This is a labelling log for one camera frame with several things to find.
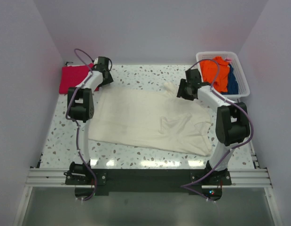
white plastic basket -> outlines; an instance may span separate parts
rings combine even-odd
[[[197,61],[202,59],[213,59],[216,56],[221,56],[224,60],[226,58],[232,59],[231,65],[234,68],[234,75],[236,77],[236,81],[238,83],[238,94],[237,95],[224,95],[227,98],[236,100],[241,97],[247,97],[250,94],[249,85],[247,82],[247,79],[245,78],[244,71],[240,65],[240,62],[238,60],[238,57],[233,52],[199,52],[197,53]]]

orange cloth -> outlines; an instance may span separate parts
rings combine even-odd
[[[230,67],[228,67],[229,62],[224,61],[221,56],[216,56],[214,60],[219,63],[220,66],[220,73],[217,76],[213,87],[218,92],[228,92],[227,85],[228,85],[228,74],[230,72]],[[209,83],[212,83],[214,77],[216,76],[217,72],[217,65],[210,61],[205,60],[200,62],[203,81],[207,81]]]

red cloth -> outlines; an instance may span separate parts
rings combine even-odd
[[[60,83],[60,94],[67,94],[69,87],[76,87],[88,75],[89,69],[87,66],[67,66],[62,68],[62,79]]]

cable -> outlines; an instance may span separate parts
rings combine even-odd
[[[93,173],[93,171],[91,170],[91,168],[90,168],[90,167],[88,166],[88,164],[86,163],[86,161],[84,160],[84,158],[83,158],[83,156],[82,156],[82,154],[81,154],[81,152],[80,152],[80,148],[79,148],[79,123],[78,123],[78,121],[77,121],[76,119],[72,119],[72,118],[70,118],[68,115],[69,115],[69,111],[70,111],[70,109],[71,109],[72,103],[73,103],[73,101],[74,101],[74,98],[75,98],[75,96],[76,96],[78,90],[79,90],[80,88],[83,88],[83,87],[84,87],[84,85],[86,84],[86,82],[87,82],[87,81],[88,81],[88,80],[93,76],[93,72],[92,72],[92,69],[89,67],[89,65],[86,64],[85,61],[83,61],[83,59],[82,59],[82,58],[77,54],[76,51],[80,51],[80,52],[83,52],[84,54],[86,54],[86,55],[91,59],[92,62],[93,62],[93,59],[92,59],[92,58],[90,57],[90,55],[89,55],[88,53],[86,53],[85,51],[83,51],[83,50],[81,50],[81,49],[78,49],[78,48],[74,49],[74,53],[75,53],[75,55],[76,55],[76,56],[81,60],[81,62],[83,62],[84,65],[86,65],[86,66],[89,68],[89,71],[91,72],[91,74],[87,77],[87,79],[83,82],[83,84],[82,84],[80,87],[76,87],[76,88],[75,88],[74,93],[73,93],[73,95],[72,95],[72,97],[71,97],[71,100],[70,100],[70,102],[69,102],[69,105],[68,105],[68,107],[67,107],[67,111],[66,111],[66,119],[67,119],[67,120],[72,120],[72,121],[74,121],[74,122],[76,123],[77,127],[78,127],[77,130],[76,130],[76,149],[77,149],[77,151],[78,151],[79,157],[80,157],[80,159],[82,160],[82,162],[84,163],[85,167],[88,169],[88,171],[89,171],[89,172],[92,174],[92,176],[94,177],[94,189],[93,189],[92,193],[91,193],[88,197],[82,199],[83,201],[87,201],[87,200],[91,199],[91,198],[94,196],[95,192],[96,192],[96,188],[97,188],[97,178],[96,178],[96,175],[95,175],[95,174]]]
[[[236,149],[236,148],[238,148],[238,147],[241,147],[241,146],[243,146],[243,145],[249,143],[249,142],[252,140],[252,138],[253,138],[253,134],[254,134],[253,122],[251,121],[249,115],[247,114],[247,112],[245,112],[244,109],[242,109],[240,106],[236,105],[235,103],[229,101],[228,99],[226,99],[223,95],[221,95],[219,92],[217,92],[217,91],[214,89],[214,87],[213,87],[214,82],[215,82],[215,80],[216,80],[216,78],[217,78],[217,76],[219,75],[219,72],[220,72],[220,66],[219,66],[219,64],[217,63],[217,61],[215,61],[215,60],[213,60],[213,59],[202,59],[202,60],[197,61],[194,65],[192,65],[192,66],[189,68],[189,70],[192,69],[192,68],[193,68],[195,65],[197,65],[198,63],[200,63],[200,62],[202,62],[202,61],[205,61],[205,60],[212,61],[212,62],[214,62],[214,63],[217,65],[217,72],[216,72],[216,75],[215,75],[215,77],[214,77],[214,79],[213,79],[213,81],[212,81],[212,83],[211,83],[211,86],[210,86],[210,90],[211,90],[211,92],[212,92],[214,95],[216,95],[219,99],[221,99],[221,100],[225,101],[226,103],[228,103],[228,104],[230,104],[230,105],[236,107],[237,109],[239,109],[239,110],[240,110],[240,111],[241,111],[241,112],[242,112],[242,113],[247,117],[247,119],[248,119],[248,121],[249,121],[249,123],[250,123],[250,127],[251,127],[251,135],[250,135],[249,139],[247,139],[245,142],[243,142],[243,143],[241,143],[241,144],[238,144],[238,145],[236,145],[236,146],[234,146],[234,147],[231,148],[231,150],[234,150],[234,149]],[[211,169],[211,170],[210,170],[206,175],[204,175],[203,177],[201,177],[200,179],[198,179],[198,180],[196,180],[196,181],[194,181],[194,182],[191,182],[191,183],[186,184],[186,185],[182,185],[182,186],[180,186],[180,187],[181,187],[181,188],[184,188],[184,189],[187,189],[187,190],[189,190],[189,191],[193,191],[193,192],[195,192],[195,193],[201,195],[202,197],[204,197],[204,198],[206,198],[206,199],[212,201],[212,199],[207,198],[206,196],[204,196],[204,195],[201,194],[200,192],[197,192],[197,191],[195,191],[195,190],[189,188],[188,186],[195,185],[195,184],[197,184],[198,182],[201,182],[202,180],[204,180],[204,179],[205,179],[206,177],[208,177],[210,174],[212,174],[212,172],[215,171],[215,169],[220,165],[220,163],[221,163],[221,162],[222,162],[222,161],[227,157],[227,155],[228,155],[229,153],[230,153],[230,150],[228,150],[228,151],[223,155],[223,157],[219,160],[219,162],[218,162],[218,163],[217,163],[217,164],[216,164],[216,165],[215,165],[215,166],[214,166],[214,167],[213,167],[213,168],[212,168],[212,169]]]

terrazzo table surface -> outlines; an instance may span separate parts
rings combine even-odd
[[[164,92],[164,82],[171,81],[179,86],[185,78],[189,65],[114,65],[111,75],[113,86]],[[94,106],[98,97],[93,95]],[[212,120],[208,138],[214,152],[217,139],[215,135],[216,113],[204,103]],[[76,125],[65,119],[67,96],[59,95],[55,113],[43,148],[40,168],[68,168],[76,151]],[[89,140],[91,165],[93,168],[106,169],[203,169],[210,156],[176,153],[152,148],[140,148]],[[234,151],[229,161],[229,169],[253,169],[251,146],[244,145]]]

